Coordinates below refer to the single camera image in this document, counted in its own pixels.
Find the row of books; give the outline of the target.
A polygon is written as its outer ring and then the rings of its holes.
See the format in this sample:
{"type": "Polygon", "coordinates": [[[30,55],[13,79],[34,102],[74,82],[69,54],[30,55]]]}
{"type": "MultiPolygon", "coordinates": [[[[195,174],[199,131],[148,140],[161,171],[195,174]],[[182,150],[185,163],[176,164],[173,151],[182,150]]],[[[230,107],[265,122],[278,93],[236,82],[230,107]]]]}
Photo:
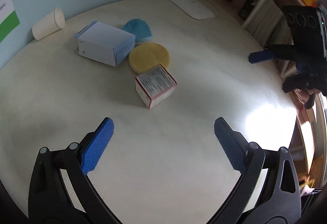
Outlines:
{"type": "Polygon", "coordinates": [[[262,47],[293,43],[286,17],[273,0],[265,1],[248,24],[247,30],[262,47]]]}

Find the small red-trimmed white box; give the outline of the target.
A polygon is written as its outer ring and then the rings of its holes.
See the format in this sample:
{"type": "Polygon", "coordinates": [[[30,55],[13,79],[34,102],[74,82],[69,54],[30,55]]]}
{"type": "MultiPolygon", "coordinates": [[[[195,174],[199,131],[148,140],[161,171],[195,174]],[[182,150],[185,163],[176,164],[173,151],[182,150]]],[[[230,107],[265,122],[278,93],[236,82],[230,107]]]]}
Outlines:
{"type": "Polygon", "coordinates": [[[169,98],[176,87],[177,81],[161,64],[135,78],[135,90],[148,109],[169,98]]]}

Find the yellow round sponge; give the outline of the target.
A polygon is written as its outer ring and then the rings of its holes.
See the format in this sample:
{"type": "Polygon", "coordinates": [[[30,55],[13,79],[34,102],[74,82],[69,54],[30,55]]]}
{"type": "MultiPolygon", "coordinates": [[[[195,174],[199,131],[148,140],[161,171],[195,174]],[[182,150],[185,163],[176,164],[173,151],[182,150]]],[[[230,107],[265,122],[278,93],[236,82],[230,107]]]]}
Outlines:
{"type": "Polygon", "coordinates": [[[129,54],[129,65],[138,74],[141,74],[156,65],[169,69],[171,64],[170,53],[158,43],[143,43],[133,48],[129,54]]]}

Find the blue round sponge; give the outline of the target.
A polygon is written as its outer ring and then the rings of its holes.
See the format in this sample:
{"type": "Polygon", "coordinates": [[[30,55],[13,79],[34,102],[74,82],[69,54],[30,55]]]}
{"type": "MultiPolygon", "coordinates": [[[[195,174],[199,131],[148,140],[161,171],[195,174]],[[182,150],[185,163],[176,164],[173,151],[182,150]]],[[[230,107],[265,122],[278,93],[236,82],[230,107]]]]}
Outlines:
{"type": "Polygon", "coordinates": [[[129,20],[123,27],[123,30],[135,35],[136,43],[143,43],[152,39],[152,32],[147,24],[142,19],[129,20]]]}

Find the white blue-sided box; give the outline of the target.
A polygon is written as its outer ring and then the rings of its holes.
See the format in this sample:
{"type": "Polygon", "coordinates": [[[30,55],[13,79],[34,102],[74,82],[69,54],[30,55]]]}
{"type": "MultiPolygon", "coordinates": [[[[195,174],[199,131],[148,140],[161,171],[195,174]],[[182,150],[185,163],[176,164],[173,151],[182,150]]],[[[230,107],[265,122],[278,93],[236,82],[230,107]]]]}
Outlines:
{"type": "Polygon", "coordinates": [[[91,22],[75,35],[78,54],[117,67],[135,47],[136,36],[98,21],[91,22]]]}

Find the white paper cup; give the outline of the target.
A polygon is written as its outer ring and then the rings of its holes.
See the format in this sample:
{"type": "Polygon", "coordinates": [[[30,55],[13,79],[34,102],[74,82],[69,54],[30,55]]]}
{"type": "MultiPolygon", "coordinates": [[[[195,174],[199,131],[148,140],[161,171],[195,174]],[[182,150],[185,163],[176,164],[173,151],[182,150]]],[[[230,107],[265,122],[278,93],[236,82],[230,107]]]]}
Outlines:
{"type": "Polygon", "coordinates": [[[34,39],[40,40],[65,27],[63,11],[56,7],[32,26],[34,39]]]}

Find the green white wall poster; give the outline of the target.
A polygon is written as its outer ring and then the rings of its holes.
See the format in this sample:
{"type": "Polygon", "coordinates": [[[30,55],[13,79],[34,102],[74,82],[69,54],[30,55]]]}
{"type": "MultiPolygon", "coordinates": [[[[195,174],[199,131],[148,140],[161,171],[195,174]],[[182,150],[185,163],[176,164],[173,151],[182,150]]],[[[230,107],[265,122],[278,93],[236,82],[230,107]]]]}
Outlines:
{"type": "Polygon", "coordinates": [[[0,42],[19,24],[12,0],[0,0],[0,42]]]}

